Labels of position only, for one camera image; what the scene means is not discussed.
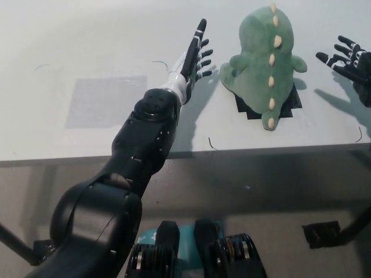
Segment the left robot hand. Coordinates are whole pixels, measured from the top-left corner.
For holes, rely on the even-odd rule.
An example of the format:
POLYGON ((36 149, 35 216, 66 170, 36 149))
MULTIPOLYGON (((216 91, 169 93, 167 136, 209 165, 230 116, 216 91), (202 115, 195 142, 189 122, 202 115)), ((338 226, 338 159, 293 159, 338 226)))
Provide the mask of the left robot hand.
POLYGON ((202 50, 209 44, 209 40, 203 37, 206 26, 206 19, 202 19, 187 51, 177 60, 169 72, 168 81, 162 86, 165 90, 175 94, 181 105, 189 102, 195 84, 213 73, 211 69, 205 68, 212 63, 209 56, 213 54, 213 50, 202 50))

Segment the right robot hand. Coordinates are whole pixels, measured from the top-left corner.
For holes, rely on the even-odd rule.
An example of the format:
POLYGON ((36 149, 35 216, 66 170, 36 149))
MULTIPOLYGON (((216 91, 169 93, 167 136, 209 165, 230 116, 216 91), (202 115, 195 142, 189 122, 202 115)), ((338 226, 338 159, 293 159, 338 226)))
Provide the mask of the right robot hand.
POLYGON ((332 71, 350 80, 360 102, 370 108, 370 51, 344 36, 339 35, 337 39, 342 45, 335 44, 334 48, 342 56, 317 52, 315 57, 332 71))

